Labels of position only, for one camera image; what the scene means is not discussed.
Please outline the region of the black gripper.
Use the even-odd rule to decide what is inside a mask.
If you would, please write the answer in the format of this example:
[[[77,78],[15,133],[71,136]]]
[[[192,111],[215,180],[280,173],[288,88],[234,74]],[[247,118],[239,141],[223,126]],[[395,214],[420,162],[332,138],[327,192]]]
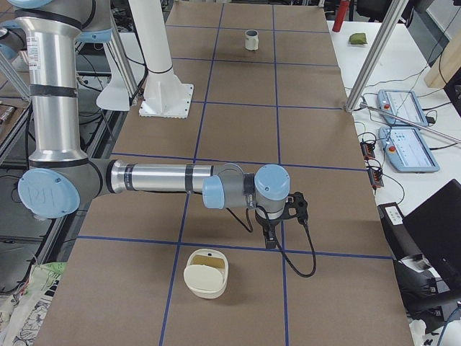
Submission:
[[[282,221],[281,217],[270,219],[262,210],[255,211],[257,223],[263,228],[264,243],[266,249],[275,249],[278,244],[277,235],[275,233],[276,226]]]

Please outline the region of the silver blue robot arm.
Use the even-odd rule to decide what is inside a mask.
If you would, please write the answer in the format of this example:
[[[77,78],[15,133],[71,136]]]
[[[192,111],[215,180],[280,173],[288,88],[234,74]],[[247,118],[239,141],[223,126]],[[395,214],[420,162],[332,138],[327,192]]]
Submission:
[[[265,245],[279,246],[275,226],[285,217],[290,177],[276,164],[254,174],[238,165],[127,164],[90,159],[81,149],[75,44],[112,37],[108,1],[16,1],[24,30],[35,125],[35,151],[18,183],[24,206],[43,218],[60,218],[106,194],[124,191],[202,196],[207,208],[254,210]]]

